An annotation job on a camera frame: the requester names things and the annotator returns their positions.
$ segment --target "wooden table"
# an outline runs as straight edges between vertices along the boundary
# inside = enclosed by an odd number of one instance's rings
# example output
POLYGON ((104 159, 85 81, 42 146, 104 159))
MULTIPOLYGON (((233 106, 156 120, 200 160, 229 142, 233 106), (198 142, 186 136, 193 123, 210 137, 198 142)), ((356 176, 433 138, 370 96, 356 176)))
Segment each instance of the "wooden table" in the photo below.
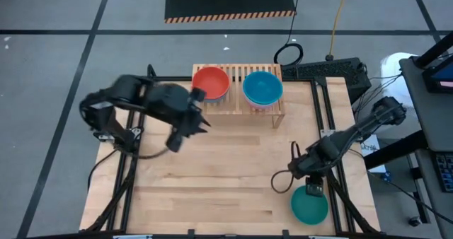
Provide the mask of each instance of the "wooden table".
MULTIPOLYGON (((336 127, 345 129, 354 122, 345 81, 327 80, 336 127)), ((328 128, 321 90, 318 91, 323 123, 328 128)), ((276 194, 270 188, 270 176, 289 163, 290 142, 297 141, 305 148, 319 138, 310 84, 285 82, 284 92, 286 117, 278 129, 272 129, 272 122, 259 117, 236 116, 228 121, 223 116, 209 117, 213 125, 209 133, 185 139, 179 153, 140 160, 127 232, 186 234, 188 229, 195 229, 197 234, 281 235, 283 229, 288 229, 291 235, 333 235, 330 209, 326 220, 317 226, 304 225, 292 215, 291 193, 304 180, 295 181, 286 194, 276 194)), ((118 111, 119 122, 124 125, 126 118, 126 111, 118 111)), ((169 126, 148 117, 145 129, 140 154, 161 150, 169 126)), ((358 144, 352 148, 360 151, 358 144)), ((97 159, 111 150, 110 144, 101 144, 97 159)), ((91 225, 112 197, 118 160, 119 155, 112 157, 94 173, 81 228, 91 225)), ((379 230, 362 158, 349 152, 343 157, 343 165, 351 200, 379 230)), ((282 175, 275 184, 281 189, 288 182, 289 175, 282 175)), ((342 204, 339 209, 346 231, 342 204)))

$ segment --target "red bowl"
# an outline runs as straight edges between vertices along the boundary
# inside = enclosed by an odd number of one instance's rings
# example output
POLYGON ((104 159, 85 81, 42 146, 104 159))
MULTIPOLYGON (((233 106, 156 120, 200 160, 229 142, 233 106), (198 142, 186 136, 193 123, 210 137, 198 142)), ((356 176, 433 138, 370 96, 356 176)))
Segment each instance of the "red bowl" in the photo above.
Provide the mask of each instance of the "red bowl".
POLYGON ((229 89, 229 77, 225 71, 218 67, 205 67, 193 76, 192 88, 204 90, 206 92, 205 99, 220 99, 229 89))

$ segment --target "black mat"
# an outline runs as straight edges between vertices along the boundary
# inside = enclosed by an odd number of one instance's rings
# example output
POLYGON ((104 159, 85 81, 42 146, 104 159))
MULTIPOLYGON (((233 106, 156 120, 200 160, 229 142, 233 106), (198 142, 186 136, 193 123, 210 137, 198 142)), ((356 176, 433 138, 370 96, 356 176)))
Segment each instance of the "black mat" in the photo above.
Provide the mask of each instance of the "black mat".
POLYGON ((293 16, 293 0, 166 0, 165 23, 293 16))

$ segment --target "bowl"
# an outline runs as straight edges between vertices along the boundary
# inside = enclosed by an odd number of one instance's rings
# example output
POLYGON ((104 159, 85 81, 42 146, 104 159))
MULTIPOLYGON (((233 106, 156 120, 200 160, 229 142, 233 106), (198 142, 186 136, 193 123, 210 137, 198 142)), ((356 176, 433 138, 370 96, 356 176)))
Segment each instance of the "bowl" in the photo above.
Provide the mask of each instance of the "bowl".
POLYGON ((242 88, 246 101, 259 109, 273 106, 283 94, 282 82, 275 75, 264 71, 249 74, 242 88))
POLYGON ((306 186, 298 187, 291 196, 291 210, 300 222, 317 225, 327 217, 327 198, 324 194, 322 197, 309 196, 306 186))
POLYGON ((192 79, 192 88, 206 92, 205 102, 215 103, 225 97, 229 90, 229 77, 218 67, 209 66, 200 69, 192 79))

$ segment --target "black floor stripe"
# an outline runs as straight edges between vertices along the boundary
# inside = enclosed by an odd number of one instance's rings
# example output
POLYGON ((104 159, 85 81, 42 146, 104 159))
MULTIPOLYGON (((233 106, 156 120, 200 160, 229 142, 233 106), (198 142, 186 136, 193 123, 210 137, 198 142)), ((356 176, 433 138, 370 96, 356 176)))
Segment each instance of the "black floor stripe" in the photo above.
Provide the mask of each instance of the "black floor stripe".
POLYGON ((431 16, 428 13, 428 10, 426 9, 425 3, 423 3, 423 0, 415 0, 415 1, 417 1, 418 8, 420 8, 423 18, 425 19, 425 22, 428 25, 428 28, 430 29, 430 31, 432 31, 432 37, 434 38, 434 40, 436 42, 439 42, 440 41, 439 33, 437 33, 436 27, 434 26, 431 16))
MULTIPOLYGON (((448 34, 450 30, 437 32, 448 34)), ((0 30, 0 35, 90 35, 91 30, 0 30)), ((96 35, 288 35, 289 30, 97 30, 96 35)), ((332 30, 293 30, 294 35, 332 35, 332 30)), ((434 35, 431 30, 337 30, 336 35, 434 35)))
POLYGON ((71 88, 69 89, 66 101, 64 102, 63 111, 58 120, 57 128, 55 129, 52 141, 50 142, 50 147, 49 150, 47 151, 47 155, 44 160, 44 165, 41 168, 40 176, 38 178, 38 181, 36 182, 36 186, 35 189, 33 190, 30 202, 28 203, 27 210, 25 211, 25 215, 23 217, 21 227, 19 228, 17 238, 26 238, 28 231, 30 230, 31 223, 33 221, 36 209, 42 196, 42 191, 44 190, 45 184, 49 177, 50 168, 52 167, 52 163, 54 161, 54 157, 57 152, 60 139, 62 138, 63 135, 64 127, 66 126, 66 122, 68 120, 69 112, 71 111, 72 103, 74 102, 74 98, 76 96, 77 88, 79 87, 80 80, 82 74, 84 73, 86 62, 88 60, 88 56, 90 55, 90 51, 93 46, 94 38, 96 36, 96 30, 99 28, 99 24, 101 23, 101 18, 104 13, 106 4, 107 0, 102 0, 99 6, 96 18, 93 23, 93 27, 91 29, 91 34, 89 35, 88 40, 86 41, 86 45, 81 55, 79 65, 77 66, 76 73, 72 80, 71 88))

